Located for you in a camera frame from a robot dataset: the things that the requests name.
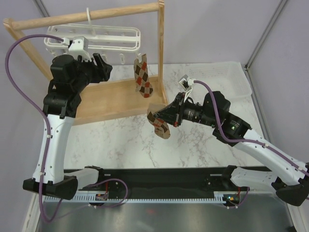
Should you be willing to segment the white plastic clip hanger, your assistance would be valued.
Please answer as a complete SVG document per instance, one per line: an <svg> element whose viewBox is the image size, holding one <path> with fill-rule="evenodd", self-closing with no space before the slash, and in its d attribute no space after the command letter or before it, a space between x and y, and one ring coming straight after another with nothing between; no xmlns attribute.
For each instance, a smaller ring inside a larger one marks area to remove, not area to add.
<svg viewBox="0 0 309 232"><path fill-rule="evenodd" d="M59 38L68 38L72 42L74 37L83 36L89 40L88 52L90 55L99 53L107 62L107 52L119 54L121 64L125 64L125 54L134 53L141 62L140 45L141 32L135 27L99 26L92 24L90 10L86 9L87 24L62 24ZM44 38L44 44L51 48L65 48L62 42L53 38Z"/></svg>

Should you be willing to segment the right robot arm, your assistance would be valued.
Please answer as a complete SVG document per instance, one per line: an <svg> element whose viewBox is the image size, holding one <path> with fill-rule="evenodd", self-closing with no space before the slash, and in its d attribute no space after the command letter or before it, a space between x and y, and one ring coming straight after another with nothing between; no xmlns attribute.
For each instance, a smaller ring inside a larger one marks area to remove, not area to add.
<svg viewBox="0 0 309 232"><path fill-rule="evenodd" d="M250 124L230 113L230 105L219 91L207 93L203 104L194 103L180 92L167 106L149 106L147 118L164 138L169 125L178 127L184 120L212 127L217 140L249 154L268 168L268 171L255 171L227 166L221 178L225 190L247 187L274 192L282 201L300 206L309 196L309 165L269 144Z"/></svg>

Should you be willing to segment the argyle sock beige orange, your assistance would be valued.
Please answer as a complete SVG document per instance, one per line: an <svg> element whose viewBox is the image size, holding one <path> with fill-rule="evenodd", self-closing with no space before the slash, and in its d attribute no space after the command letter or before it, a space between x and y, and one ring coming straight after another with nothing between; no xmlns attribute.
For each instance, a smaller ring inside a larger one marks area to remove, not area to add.
<svg viewBox="0 0 309 232"><path fill-rule="evenodd" d="M149 80L147 55L141 56L141 62L139 59L134 61L134 77L135 77L135 91L139 92L142 97L149 98L152 96L154 88Z"/></svg>

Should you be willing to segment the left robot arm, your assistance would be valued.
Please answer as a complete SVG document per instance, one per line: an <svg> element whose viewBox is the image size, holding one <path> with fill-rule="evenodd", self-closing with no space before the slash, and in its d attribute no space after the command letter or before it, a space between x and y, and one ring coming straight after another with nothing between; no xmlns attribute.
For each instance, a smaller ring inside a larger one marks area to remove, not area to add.
<svg viewBox="0 0 309 232"><path fill-rule="evenodd" d="M106 179L99 175L100 168L85 168L66 173L64 157L68 135L80 105L81 92L91 83L106 82L112 66L99 53L89 61L82 56L61 55L50 66L53 79L43 99L43 115L48 120L44 133L39 161L32 178L23 182L23 189L44 196L71 200L75 193L90 185L94 190L105 187Z"/></svg>

